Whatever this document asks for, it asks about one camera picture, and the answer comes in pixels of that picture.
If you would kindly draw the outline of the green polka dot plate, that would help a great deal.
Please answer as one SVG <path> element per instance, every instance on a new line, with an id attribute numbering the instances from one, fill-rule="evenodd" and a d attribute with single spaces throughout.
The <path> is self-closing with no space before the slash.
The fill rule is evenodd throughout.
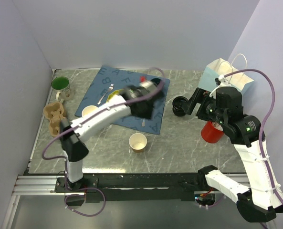
<path id="1" fill-rule="evenodd" d="M 118 90 L 114 90 L 113 92 L 111 92 L 109 94 L 109 96 L 107 97 L 106 102 L 109 102 L 115 95 L 119 95 L 121 93 L 123 89 L 118 89 Z"/>

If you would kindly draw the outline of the dark teal mug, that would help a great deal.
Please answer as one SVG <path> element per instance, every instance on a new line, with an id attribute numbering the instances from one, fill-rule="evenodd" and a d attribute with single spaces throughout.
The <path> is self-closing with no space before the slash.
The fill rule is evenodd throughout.
<path id="1" fill-rule="evenodd" d="M 160 85 L 164 86 L 164 81 L 160 78 L 153 78 L 150 80 L 156 87 L 159 87 Z"/>

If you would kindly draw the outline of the blue letter placemat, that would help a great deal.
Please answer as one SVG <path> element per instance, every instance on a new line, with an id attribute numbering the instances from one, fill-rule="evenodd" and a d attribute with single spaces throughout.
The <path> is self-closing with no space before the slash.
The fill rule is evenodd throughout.
<path id="1" fill-rule="evenodd" d="M 146 73 L 137 73 L 133 71 L 120 70 L 116 68 L 112 68 L 109 66 L 102 66 L 97 75 L 93 80 L 87 80 L 90 83 L 88 89 L 77 89 L 76 92 L 81 92 L 84 96 L 81 99 L 81 102 L 75 111 L 76 117 L 82 116 L 82 110 L 89 106 L 95 105 L 98 106 L 99 99 L 103 96 L 103 94 L 107 91 L 110 84 L 114 84 L 114 90 L 122 89 L 127 85 L 139 85 L 143 79 L 151 80 L 153 78 L 160 78 L 159 76 L 147 75 Z M 154 103 L 154 111 L 152 114 L 152 118 L 150 120 L 145 120 L 145 127 L 142 127 L 143 119 L 129 116 L 122 119 L 118 119 L 114 122 L 115 125 L 127 127 L 130 129 L 134 129 L 140 132 L 146 132 L 150 134 L 159 135 L 161 126 L 162 126 L 162 117 L 165 107 L 166 96 L 168 92 L 168 87 L 170 84 L 169 79 L 165 79 L 165 86 L 163 88 L 164 96 L 163 98 L 156 100 Z M 101 104 L 104 104 L 107 100 L 107 97 L 111 93 L 109 92 Z"/>

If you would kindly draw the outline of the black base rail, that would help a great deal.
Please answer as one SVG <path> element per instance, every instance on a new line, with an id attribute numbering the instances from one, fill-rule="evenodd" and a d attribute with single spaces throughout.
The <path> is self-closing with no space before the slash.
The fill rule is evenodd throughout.
<path id="1" fill-rule="evenodd" d="M 86 187 L 101 190 L 106 201 L 194 201 L 195 194 L 210 190 L 197 173 L 86 173 L 84 179 L 69 191 L 65 189 L 64 177 L 58 177 L 54 191 L 85 193 L 86 203 L 97 203 L 103 199 L 96 190 L 79 191 Z"/>

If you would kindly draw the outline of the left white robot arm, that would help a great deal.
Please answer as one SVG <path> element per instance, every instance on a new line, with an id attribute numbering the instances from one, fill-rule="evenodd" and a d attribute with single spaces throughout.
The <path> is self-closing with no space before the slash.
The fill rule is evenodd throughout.
<path id="1" fill-rule="evenodd" d="M 85 141 L 123 117 L 151 119 L 154 102 L 163 96 L 164 85 L 164 80 L 160 80 L 159 84 L 144 81 L 139 86 L 129 85 L 86 117 L 61 122 L 60 141 L 66 157 L 66 186 L 71 191 L 77 192 L 83 186 L 83 159 L 89 153 Z"/>

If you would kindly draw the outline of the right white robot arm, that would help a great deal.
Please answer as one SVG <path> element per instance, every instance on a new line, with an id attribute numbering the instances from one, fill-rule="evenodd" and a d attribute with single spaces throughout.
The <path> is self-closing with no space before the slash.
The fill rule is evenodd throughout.
<path id="1" fill-rule="evenodd" d="M 283 213 L 283 193 L 273 174 L 265 138 L 259 135 L 262 125 L 255 116 L 243 113 L 242 94 L 229 86 L 216 89 L 215 96 L 197 88 L 190 99 L 184 98 L 174 108 L 190 115 L 196 104 L 200 104 L 198 119 L 216 122 L 222 127 L 240 155 L 250 184 L 244 186 L 216 167 L 207 166 L 198 171 L 198 187 L 219 190 L 236 203 L 247 222 L 275 219 L 278 213 Z"/>

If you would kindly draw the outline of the stack of brown paper cups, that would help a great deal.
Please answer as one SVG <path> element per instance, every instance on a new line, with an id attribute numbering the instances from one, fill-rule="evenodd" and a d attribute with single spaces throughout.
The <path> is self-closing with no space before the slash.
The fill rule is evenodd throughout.
<path id="1" fill-rule="evenodd" d="M 95 105 L 89 105 L 82 110 L 82 118 L 86 118 L 91 112 L 98 109 Z"/>

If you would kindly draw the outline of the green interior floral mug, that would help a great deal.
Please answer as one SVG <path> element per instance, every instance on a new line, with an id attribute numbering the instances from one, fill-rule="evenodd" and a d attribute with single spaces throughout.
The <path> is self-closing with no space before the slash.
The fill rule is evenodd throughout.
<path id="1" fill-rule="evenodd" d="M 67 77 L 56 77 L 52 81 L 51 87 L 56 91 L 56 100 L 60 103 L 69 101 L 74 96 L 74 90 L 71 88 L 70 81 Z"/>

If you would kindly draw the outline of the light blue paper bag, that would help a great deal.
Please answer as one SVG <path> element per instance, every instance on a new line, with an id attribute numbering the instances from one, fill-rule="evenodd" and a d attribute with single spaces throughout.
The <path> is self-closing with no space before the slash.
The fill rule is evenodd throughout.
<path id="1" fill-rule="evenodd" d="M 231 63 L 223 58 L 216 59 L 206 66 L 203 75 L 200 78 L 198 88 L 212 92 L 213 89 L 217 87 L 215 79 L 220 75 L 224 75 L 224 77 L 230 82 L 231 86 L 237 88 L 241 94 L 244 94 L 254 83 L 252 78 L 247 76 L 245 73 L 237 73 L 226 77 L 227 74 L 238 70 L 233 66 L 233 63 L 239 56 L 243 57 L 245 61 L 245 69 L 247 69 L 247 59 L 242 53 L 237 54 Z"/>

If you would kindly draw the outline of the silver fork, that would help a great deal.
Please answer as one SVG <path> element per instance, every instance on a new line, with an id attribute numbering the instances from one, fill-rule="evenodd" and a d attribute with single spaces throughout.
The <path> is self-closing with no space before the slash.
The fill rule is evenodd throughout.
<path id="1" fill-rule="evenodd" d="M 110 84 L 109 88 L 107 89 L 107 91 L 103 94 L 103 96 L 100 98 L 100 100 L 98 101 L 98 105 L 101 104 L 102 100 L 104 99 L 104 97 L 113 90 L 114 88 L 114 84 Z"/>

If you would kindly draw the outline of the brown cardboard cup carrier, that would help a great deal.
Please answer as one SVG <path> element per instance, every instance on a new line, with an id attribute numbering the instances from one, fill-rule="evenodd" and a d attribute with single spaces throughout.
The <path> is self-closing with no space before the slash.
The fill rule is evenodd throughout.
<path id="1" fill-rule="evenodd" d="M 62 103 L 54 102 L 47 104 L 43 114 L 49 120 L 48 128 L 51 136 L 56 137 L 60 133 L 60 122 L 66 118 L 66 110 Z"/>

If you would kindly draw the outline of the stack of black cup lids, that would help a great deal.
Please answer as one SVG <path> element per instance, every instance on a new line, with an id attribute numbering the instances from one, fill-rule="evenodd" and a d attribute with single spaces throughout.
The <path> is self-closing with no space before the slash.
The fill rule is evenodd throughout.
<path id="1" fill-rule="evenodd" d="M 187 102 L 187 98 L 184 96 L 178 96 L 176 97 L 173 102 L 172 102 L 172 111 L 173 114 L 178 116 L 178 117 L 182 117 L 185 116 L 185 111 L 182 109 L 182 105 Z"/>

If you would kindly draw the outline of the red cup with stirrers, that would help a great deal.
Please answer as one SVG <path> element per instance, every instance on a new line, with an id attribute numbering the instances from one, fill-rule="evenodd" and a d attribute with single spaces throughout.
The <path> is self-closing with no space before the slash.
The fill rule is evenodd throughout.
<path id="1" fill-rule="evenodd" d="M 224 136 L 223 129 L 220 124 L 208 121 L 201 130 L 201 136 L 207 143 L 217 143 Z"/>

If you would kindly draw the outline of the brown paper coffee cup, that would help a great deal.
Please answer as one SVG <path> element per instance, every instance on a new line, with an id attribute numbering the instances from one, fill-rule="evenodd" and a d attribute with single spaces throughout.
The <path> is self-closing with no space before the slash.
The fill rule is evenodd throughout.
<path id="1" fill-rule="evenodd" d="M 147 146 L 147 138 L 142 133 L 132 134 L 128 142 L 130 148 L 136 153 L 143 152 Z"/>

